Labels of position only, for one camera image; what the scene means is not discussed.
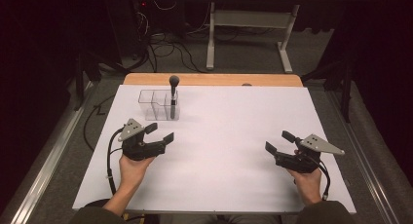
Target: gray carpet floor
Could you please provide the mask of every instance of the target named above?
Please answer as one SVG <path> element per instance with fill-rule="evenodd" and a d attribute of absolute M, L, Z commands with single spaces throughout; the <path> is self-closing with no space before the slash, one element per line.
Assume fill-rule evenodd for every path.
<path fill-rule="evenodd" d="M 228 38 L 232 37 L 230 33 L 218 34 L 217 37 L 220 40 L 215 45 L 215 69 L 211 73 L 283 73 L 275 47 L 277 42 L 275 38 L 281 38 L 282 33 L 271 31 L 261 34 L 259 32 L 256 29 L 247 28 L 244 35 L 229 41 Z M 331 32 L 322 32 L 317 35 L 310 31 L 293 33 L 287 51 L 295 74 L 303 75 L 315 69 L 330 35 Z M 205 70 L 207 39 L 200 35 L 198 37 L 186 39 L 171 37 L 168 38 L 169 43 L 166 43 L 163 35 L 160 35 L 159 38 L 154 39 L 157 44 L 153 46 L 157 60 L 155 61 L 151 55 L 152 64 L 148 61 L 133 72 L 153 72 L 155 64 L 158 72 L 195 72 L 192 70 L 194 67 Z M 191 54 L 186 53 L 179 44 L 175 44 L 175 47 L 171 46 L 171 41 L 182 43 Z M 131 58 L 124 58 L 125 66 L 133 63 Z M 98 84 L 94 84 L 94 94 L 85 103 L 85 111 L 71 135 L 49 186 L 34 208 L 28 223 L 66 223 L 75 213 L 71 207 L 93 154 L 86 140 L 94 147 L 103 128 L 106 113 L 110 109 L 112 98 L 100 105 L 100 114 L 97 114 L 95 107 L 114 94 L 124 79 L 113 72 L 102 71 L 102 73 L 103 78 Z M 374 121 L 359 96 L 357 86 L 352 85 L 350 124 L 343 123 L 342 117 L 336 111 L 337 101 L 340 98 L 339 92 L 326 92 L 322 87 L 322 81 L 311 81 L 305 86 L 310 90 L 328 141 L 339 145 L 346 151 L 346 157 L 336 157 L 336 160 L 357 209 L 356 223 L 413 223 L 411 186 L 380 133 L 377 132 Z M 348 128 L 354 131 L 356 142 L 362 145 L 361 149 L 355 149 L 355 140 L 349 137 Z M 15 198 L 3 213 L 1 223 L 11 222 L 51 150 L 51 144 L 45 145 Z M 386 213 L 380 209 L 377 200 L 372 195 L 368 177 L 363 173 L 365 164 L 360 163 L 359 151 L 363 153 L 362 161 L 366 160 L 365 163 L 374 171 L 397 222 L 388 221 Z M 285 224 L 294 223 L 294 220 L 294 215 L 282 217 Z"/>

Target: clear plastic container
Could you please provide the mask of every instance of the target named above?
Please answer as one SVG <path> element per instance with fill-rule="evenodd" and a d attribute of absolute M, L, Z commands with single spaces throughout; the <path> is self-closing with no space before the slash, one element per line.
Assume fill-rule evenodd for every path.
<path fill-rule="evenodd" d="M 139 95 L 140 109 L 145 120 L 176 121 L 179 119 L 178 92 L 173 96 L 170 90 L 142 90 Z"/>

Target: table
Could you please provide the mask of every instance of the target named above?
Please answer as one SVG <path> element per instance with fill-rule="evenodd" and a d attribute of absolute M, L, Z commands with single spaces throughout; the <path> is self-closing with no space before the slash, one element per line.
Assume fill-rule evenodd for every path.
<path fill-rule="evenodd" d="M 213 70 L 215 43 L 214 31 L 216 25 L 249 26 L 284 29 L 284 37 L 277 43 L 277 49 L 282 59 L 285 73 L 292 73 L 291 64 L 286 53 L 286 45 L 291 35 L 292 27 L 297 18 L 300 5 L 294 5 L 289 13 L 253 12 L 235 10 L 215 10 L 215 3 L 210 3 L 209 40 L 206 53 L 206 69 Z"/>
<path fill-rule="evenodd" d="M 131 74 L 115 96 L 101 137 L 73 208 L 109 198 L 106 151 L 109 138 L 129 118 L 143 126 L 137 106 L 140 90 L 168 89 L 170 74 Z M 302 204 L 291 176 L 275 165 L 265 142 L 292 153 L 295 146 L 281 138 L 282 130 L 297 136 L 315 133 L 325 138 L 308 90 L 295 75 L 177 74 L 181 113 L 178 121 L 158 122 L 145 136 L 160 140 L 172 131 L 175 140 L 148 169 L 128 210 L 144 213 L 296 213 Z M 251 77 L 252 87 L 240 84 Z M 221 86 L 228 79 L 227 86 Z M 285 84 L 289 87 L 271 87 Z M 114 142 L 113 149 L 120 146 Z M 111 167 L 119 184 L 118 158 Z M 330 200 L 338 200 L 356 212 L 340 170 L 332 155 L 322 154 L 332 179 Z"/>

